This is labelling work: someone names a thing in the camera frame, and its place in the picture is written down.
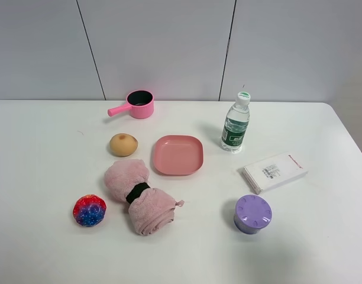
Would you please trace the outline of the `white flat box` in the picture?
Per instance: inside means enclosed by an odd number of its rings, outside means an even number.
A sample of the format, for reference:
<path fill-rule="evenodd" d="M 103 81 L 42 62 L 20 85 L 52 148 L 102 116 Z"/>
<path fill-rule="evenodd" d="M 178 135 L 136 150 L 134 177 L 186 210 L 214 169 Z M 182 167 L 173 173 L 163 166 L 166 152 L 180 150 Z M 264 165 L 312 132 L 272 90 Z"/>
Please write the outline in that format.
<path fill-rule="evenodd" d="M 291 153 L 281 153 L 244 166 L 242 173 L 259 195 L 304 177 L 308 170 Z"/>

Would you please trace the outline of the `purple round lidded container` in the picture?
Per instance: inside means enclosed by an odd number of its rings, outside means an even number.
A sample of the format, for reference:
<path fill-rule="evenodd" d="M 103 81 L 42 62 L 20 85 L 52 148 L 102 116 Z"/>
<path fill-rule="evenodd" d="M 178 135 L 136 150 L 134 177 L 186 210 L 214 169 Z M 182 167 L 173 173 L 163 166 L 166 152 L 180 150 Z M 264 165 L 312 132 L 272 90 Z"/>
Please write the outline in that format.
<path fill-rule="evenodd" d="M 235 204 L 234 224 L 245 234 L 257 234 L 272 221 L 270 205 L 257 195 L 242 196 Z"/>

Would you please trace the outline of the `rolled pink towel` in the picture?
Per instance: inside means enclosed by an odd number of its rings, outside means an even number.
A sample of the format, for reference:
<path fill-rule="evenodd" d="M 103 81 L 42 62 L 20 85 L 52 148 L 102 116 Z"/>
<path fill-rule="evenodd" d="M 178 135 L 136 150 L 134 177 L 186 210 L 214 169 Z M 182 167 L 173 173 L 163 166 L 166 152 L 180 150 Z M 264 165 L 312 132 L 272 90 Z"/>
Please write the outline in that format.
<path fill-rule="evenodd" d="M 139 235 L 150 235 L 157 232 L 174 220 L 176 207 L 184 205 L 184 201 L 176 201 L 165 191 L 148 188 L 131 204 L 126 196 L 138 183 L 148 184 L 149 169 L 139 159 L 119 160 L 114 162 L 104 174 L 104 184 L 112 197 L 128 204 L 128 214 L 134 230 Z"/>

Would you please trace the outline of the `tan squishy bun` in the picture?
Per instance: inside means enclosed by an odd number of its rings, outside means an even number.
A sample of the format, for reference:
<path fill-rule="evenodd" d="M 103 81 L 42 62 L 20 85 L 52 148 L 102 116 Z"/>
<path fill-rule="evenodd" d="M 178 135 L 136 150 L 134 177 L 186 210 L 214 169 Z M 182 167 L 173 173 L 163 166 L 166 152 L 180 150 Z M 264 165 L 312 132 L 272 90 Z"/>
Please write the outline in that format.
<path fill-rule="evenodd" d="M 109 141 L 111 153 L 118 157 L 127 157 L 132 155 L 136 151 L 137 147 L 137 139 L 126 133 L 116 134 Z"/>

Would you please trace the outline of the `pink square plate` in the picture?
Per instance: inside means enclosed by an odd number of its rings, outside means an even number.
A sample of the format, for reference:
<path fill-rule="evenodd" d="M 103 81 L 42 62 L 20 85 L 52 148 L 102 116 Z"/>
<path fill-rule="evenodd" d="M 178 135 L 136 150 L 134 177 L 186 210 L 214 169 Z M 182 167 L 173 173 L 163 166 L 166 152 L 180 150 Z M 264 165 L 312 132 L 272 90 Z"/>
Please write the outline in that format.
<path fill-rule="evenodd" d="M 190 135 L 166 135 L 153 147 L 152 164 L 162 175 L 192 175 L 202 167 L 203 161 L 203 145 Z"/>

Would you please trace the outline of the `clear water bottle green label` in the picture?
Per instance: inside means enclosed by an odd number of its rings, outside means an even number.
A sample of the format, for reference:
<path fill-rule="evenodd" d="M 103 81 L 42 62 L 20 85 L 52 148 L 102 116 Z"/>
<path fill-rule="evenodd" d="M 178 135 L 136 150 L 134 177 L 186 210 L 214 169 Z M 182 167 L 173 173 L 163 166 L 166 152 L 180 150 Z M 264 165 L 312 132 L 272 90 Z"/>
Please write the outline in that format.
<path fill-rule="evenodd" d="M 245 132 L 250 121 L 249 104 L 251 96 L 247 92 L 239 92 L 235 103 L 229 109 L 221 136 L 221 147 L 225 151 L 238 153 L 241 151 Z"/>

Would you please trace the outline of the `black band on towel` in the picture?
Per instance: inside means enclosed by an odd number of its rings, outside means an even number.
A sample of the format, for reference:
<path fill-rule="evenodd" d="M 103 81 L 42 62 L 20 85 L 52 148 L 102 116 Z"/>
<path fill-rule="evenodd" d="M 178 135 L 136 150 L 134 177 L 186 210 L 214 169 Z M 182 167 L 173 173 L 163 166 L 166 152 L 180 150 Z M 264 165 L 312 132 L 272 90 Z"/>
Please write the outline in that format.
<path fill-rule="evenodd" d="M 136 184 L 126 196 L 126 201 L 131 204 L 135 199 L 139 198 L 143 191 L 150 188 L 146 182 Z"/>

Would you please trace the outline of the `red blue spiky ball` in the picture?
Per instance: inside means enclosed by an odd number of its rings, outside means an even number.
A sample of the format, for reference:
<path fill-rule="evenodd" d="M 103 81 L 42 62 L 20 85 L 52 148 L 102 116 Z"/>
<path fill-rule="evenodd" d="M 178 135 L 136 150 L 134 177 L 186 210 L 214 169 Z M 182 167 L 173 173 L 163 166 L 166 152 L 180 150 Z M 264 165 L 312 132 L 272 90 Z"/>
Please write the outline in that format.
<path fill-rule="evenodd" d="M 85 195 L 78 199 L 73 208 L 75 221 L 83 227 L 94 227 L 105 216 L 106 203 L 96 195 Z"/>

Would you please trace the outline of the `pink toy saucepan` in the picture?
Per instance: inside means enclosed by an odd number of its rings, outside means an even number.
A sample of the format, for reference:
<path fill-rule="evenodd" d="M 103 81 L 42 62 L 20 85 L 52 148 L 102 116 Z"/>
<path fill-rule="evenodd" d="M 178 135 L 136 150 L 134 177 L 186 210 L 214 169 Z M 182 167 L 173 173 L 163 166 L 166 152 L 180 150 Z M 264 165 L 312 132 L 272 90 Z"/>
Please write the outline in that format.
<path fill-rule="evenodd" d="M 126 97 L 124 105 L 107 110 L 108 116 L 113 117 L 123 112 L 129 112 L 133 118 L 145 119 L 154 112 L 154 96 L 149 91 L 137 90 Z"/>

